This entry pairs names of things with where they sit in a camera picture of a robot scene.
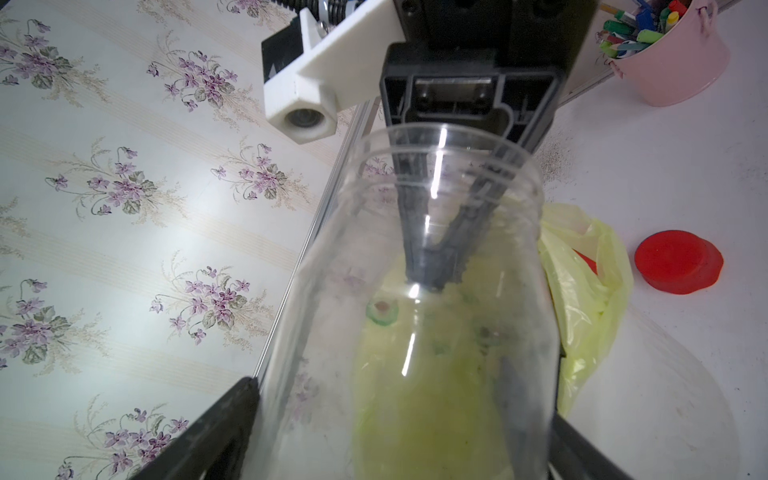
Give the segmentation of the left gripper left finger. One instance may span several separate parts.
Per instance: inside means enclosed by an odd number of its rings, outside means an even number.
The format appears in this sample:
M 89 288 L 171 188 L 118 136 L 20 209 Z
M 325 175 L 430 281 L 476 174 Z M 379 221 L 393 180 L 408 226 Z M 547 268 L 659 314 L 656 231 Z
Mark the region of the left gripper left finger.
M 258 379 L 241 378 L 134 478 L 239 479 L 259 403 Z

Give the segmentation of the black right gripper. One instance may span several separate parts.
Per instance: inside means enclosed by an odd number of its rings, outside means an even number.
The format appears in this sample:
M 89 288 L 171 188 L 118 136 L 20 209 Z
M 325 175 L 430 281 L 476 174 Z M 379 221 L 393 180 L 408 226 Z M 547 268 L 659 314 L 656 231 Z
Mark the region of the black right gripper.
M 389 126 L 427 122 L 479 129 L 534 152 L 598 10 L 578 1 L 398 1 L 404 40 L 390 45 L 380 80 Z M 424 288 L 458 283 L 522 167 L 520 153 L 451 156 L 399 146 L 397 176 L 405 273 Z M 430 244 L 429 201 L 447 225 Z

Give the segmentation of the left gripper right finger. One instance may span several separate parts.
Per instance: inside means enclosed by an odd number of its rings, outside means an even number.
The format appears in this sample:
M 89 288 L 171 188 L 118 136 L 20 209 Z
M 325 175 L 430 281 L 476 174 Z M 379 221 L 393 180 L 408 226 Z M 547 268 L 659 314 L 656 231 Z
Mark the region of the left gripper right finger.
M 550 479 L 631 479 L 559 414 L 552 420 L 549 465 Z

